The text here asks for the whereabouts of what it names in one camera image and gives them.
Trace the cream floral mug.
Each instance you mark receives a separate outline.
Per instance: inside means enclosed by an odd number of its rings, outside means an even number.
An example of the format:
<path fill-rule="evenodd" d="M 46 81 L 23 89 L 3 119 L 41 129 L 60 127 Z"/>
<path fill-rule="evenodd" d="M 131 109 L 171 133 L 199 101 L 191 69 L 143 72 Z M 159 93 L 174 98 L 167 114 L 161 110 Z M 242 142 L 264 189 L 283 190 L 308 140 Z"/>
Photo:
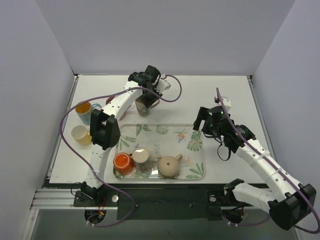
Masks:
<path fill-rule="evenodd" d="M 146 107 L 139 98 L 135 100 L 137 113 L 140 117 L 143 117 L 143 118 L 148 117 L 151 113 L 151 110 L 155 108 L 159 103 L 160 103 L 160 100 L 158 99 L 150 107 Z"/>

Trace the beige round teapot mug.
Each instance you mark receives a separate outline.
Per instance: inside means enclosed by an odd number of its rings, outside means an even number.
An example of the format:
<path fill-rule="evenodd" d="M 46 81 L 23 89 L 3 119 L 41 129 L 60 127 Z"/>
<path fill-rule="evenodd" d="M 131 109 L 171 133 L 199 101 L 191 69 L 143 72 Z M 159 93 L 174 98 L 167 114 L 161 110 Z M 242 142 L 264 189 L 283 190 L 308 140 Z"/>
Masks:
<path fill-rule="evenodd" d="M 180 171 L 180 160 L 183 158 L 182 154 L 176 157 L 164 156 L 158 161 L 158 173 L 165 178 L 174 178 Z"/>

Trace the blue butterfly mug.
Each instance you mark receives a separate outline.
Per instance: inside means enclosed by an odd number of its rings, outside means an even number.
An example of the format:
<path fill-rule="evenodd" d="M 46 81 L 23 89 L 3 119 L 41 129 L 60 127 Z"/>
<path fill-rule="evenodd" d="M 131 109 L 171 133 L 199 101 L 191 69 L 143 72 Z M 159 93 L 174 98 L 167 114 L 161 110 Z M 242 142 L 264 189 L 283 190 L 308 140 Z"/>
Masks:
<path fill-rule="evenodd" d="M 85 124 L 85 125 L 90 125 L 91 124 L 91 113 L 95 109 L 101 109 L 102 106 L 99 103 L 93 103 L 91 104 L 89 101 L 83 102 L 79 106 L 75 108 L 75 111 L 80 118 L 80 120 Z"/>

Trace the yellow mug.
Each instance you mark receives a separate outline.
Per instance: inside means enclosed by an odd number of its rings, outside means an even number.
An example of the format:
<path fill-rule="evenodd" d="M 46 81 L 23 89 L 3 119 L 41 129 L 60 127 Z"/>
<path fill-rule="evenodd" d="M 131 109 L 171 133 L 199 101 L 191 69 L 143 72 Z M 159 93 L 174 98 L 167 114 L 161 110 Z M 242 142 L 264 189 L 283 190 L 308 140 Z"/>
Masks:
<path fill-rule="evenodd" d="M 87 146 L 91 143 L 92 137 L 84 125 L 77 125 L 71 130 L 72 138 L 81 146 Z"/>

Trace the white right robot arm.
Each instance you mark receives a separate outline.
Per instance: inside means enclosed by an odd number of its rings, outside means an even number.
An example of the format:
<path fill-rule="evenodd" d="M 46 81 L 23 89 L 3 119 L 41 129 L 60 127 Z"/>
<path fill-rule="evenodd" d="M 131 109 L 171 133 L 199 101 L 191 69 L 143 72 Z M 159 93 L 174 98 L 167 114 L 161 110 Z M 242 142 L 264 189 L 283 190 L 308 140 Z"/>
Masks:
<path fill-rule="evenodd" d="M 268 213 L 276 225 L 289 230 L 311 213 L 317 191 L 311 185 L 296 180 L 271 157 L 259 140 L 245 125 L 235 125 L 230 115 L 218 105 L 200 107 L 193 123 L 199 130 L 243 159 L 264 181 L 269 190 L 263 190 L 235 179 L 224 186 L 223 198 L 230 205 L 237 202 L 255 206 Z"/>

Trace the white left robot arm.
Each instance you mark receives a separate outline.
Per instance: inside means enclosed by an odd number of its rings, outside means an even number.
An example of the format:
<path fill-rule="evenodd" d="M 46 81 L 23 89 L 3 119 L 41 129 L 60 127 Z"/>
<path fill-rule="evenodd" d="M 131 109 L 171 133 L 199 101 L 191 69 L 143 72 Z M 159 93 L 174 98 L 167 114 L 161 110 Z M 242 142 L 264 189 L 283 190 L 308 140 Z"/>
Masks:
<path fill-rule="evenodd" d="M 121 137 L 120 117 L 138 98 L 141 98 L 147 107 L 155 103 L 168 86 L 161 83 L 160 77 L 160 71 L 150 65 L 143 72 L 130 74 L 122 93 L 116 95 L 102 109 L 93 110 L 91 113 L 90 136 L 93 153 L 87 176 L 81 184 L 81 192 L 90 205 L 97 206 L 103 200 L 101 180 L 105 174 L 110 151 Z"/>

